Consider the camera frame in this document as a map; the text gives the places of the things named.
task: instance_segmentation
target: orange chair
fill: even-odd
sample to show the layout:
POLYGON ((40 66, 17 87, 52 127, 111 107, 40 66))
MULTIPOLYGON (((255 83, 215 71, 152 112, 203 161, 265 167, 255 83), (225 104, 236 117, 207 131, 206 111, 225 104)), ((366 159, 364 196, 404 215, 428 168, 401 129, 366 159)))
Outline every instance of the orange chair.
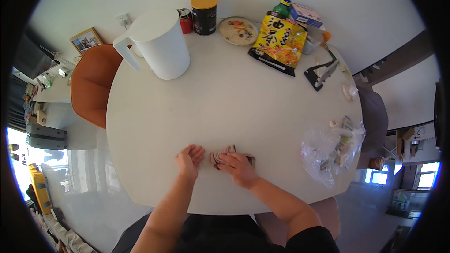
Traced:
POLYGON ((87 50, 73 70, 70 85, 72 108, 77 115, 106 129, 109 90, 122 62, 112 44, 87 50))

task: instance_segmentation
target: yellow snack bag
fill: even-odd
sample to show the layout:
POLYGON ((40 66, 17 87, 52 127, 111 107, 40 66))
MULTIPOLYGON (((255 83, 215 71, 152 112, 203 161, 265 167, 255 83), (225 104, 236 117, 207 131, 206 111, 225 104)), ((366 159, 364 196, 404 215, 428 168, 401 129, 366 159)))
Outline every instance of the yellow snack bag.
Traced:
POLYGON ((307 30, 295 21, 267 11, 258 39, 248 54, 274 69, 295 76, 294 69, 307 35, 307 30))

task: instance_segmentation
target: picture frame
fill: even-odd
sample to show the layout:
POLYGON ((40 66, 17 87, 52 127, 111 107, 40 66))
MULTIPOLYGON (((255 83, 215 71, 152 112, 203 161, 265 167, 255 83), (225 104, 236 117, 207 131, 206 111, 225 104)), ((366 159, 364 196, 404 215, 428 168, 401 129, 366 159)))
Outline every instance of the picture frame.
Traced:
POLYGON ((87 29, 70 39, 75 49, 83 56, 91 47, 103 44, 94 28, 87 29))

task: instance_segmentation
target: plastic bag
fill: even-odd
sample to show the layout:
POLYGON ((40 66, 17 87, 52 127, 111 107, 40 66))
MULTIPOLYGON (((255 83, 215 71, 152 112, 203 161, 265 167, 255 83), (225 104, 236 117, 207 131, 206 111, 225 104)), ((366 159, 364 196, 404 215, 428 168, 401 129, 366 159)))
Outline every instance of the plastic bag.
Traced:
POLYGON ((334 188, 334 179, 349 169, 361 151, 365 137, 363 121, 345 116, 340 128, 324 131, 310 129, 301 143, 301 159, 306 171, 327 188, 334 188))
POLYGON ((342 92, 344 93, 345 98, 349 102, 353 102, 358 95, 358 88, 355 85, 343 84, 342 92))
POLYGON ((248 54, 276 70, 295 76, 294 70, 307 34, 307 29, 297 22, 267 11, 258 39, 248 54))

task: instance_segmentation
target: curtain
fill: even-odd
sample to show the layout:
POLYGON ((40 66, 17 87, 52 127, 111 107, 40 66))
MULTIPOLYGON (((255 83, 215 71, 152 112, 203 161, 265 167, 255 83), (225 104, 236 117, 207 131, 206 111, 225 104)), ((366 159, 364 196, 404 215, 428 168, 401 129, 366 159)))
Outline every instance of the curtain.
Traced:
POLYGON ((25 132, 25 110, 23 108, 23 95, 26 90, 26 82, 11 75, 8 88, 8 127, 25 132))

